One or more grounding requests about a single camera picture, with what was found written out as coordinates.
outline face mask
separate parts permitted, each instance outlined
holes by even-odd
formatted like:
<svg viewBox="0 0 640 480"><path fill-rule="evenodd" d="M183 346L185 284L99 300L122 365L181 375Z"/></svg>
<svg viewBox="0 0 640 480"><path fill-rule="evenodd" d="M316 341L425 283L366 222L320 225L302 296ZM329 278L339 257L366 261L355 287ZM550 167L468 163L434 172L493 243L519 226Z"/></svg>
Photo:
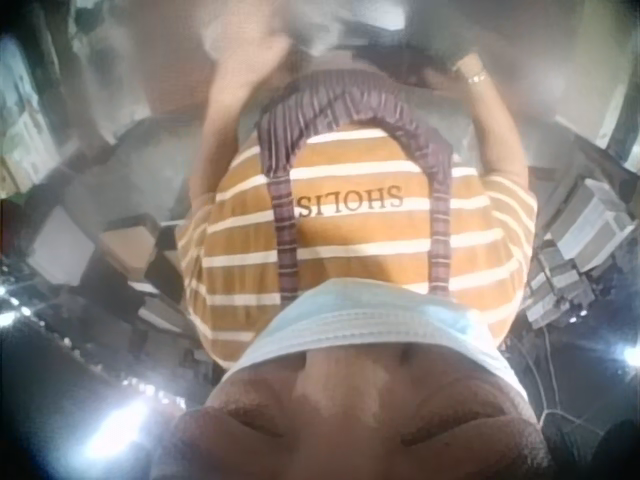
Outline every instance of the face mask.
<svg viewBox="0 0 640 480"><path fill-rule="evenodd" d="M444 298L382 282L334 279L282 311L224 378L251 365L316 348L421 343L460 352L527 398L488 327L474 316L473 310Z"/></svg>

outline bracelet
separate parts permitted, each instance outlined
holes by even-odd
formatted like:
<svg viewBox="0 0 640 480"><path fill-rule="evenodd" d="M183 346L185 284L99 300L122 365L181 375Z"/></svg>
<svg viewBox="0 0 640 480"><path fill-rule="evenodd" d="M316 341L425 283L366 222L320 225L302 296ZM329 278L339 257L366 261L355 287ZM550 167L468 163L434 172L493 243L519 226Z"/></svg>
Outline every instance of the bracelet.
<svg viewBox="0 0 640 480"><path fill-rule="evenodd" d="M474 75L473 77L467 78L467 83L472 84L472 85L476 84L476 83L480 83L481 81L486 79L487 76L488 76L487 70L483 68L482 71L480 73L478 73L477 75Z"/></svg>

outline striped shirt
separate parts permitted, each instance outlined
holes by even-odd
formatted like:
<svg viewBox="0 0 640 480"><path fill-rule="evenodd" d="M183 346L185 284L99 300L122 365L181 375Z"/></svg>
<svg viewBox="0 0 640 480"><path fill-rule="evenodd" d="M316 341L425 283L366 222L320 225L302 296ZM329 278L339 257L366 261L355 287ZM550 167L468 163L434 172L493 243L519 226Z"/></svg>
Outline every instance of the striped shirt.
<svg viewBox="0 0 640 480"><path fill-rule="evenodd" d="M536 200L500 175L454 162L451 278L500 343L529 268ZM428 293L429 182L379 129L312 138L291 171L300 291L364 278ZM218 192L178 231L186 301L203 344L230 366L280 311L274 214L254 136Z"/></svg>

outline light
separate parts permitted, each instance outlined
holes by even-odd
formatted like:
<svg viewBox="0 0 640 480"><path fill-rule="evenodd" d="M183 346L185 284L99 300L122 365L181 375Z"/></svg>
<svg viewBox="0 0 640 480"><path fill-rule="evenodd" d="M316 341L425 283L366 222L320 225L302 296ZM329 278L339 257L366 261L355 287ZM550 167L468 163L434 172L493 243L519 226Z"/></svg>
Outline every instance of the light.
<svg viewBox="0 0 640 480"><path fill-rule="evenodd" d="M6 328L10 326L18 314L16 312L5 312L0 313L0 328Z"/></svg>
<svg viewBox="0 0 640 480"><path fill-rule="evenodd" d="M624 359L632 367L640 368L640 347L625 348Z"/></svg>
<svg viewBox="0 0 640 480"><path fill-rule="evenodd" d="M147 414L148 409L142 402L113 412L89 441L87 456L98 459L121 453L138 439Z"/></svg>

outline person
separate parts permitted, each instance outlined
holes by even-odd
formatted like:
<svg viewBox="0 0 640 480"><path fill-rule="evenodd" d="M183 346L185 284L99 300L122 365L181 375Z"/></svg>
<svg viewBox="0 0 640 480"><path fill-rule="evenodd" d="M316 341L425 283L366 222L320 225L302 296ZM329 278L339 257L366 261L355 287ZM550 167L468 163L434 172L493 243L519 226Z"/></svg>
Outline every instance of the person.
<svg viewBox="0 0 640 480"><path fill-rule="evenodd" d="M228 371L178 420L155 478L551 475L498 351L536 199L480 57L446 16L410 19L410 47L463 85L481 174L369 68L295 79L240 149L243 109L291 40L270 2L232 3L178 232L191 318Z"/></svg>

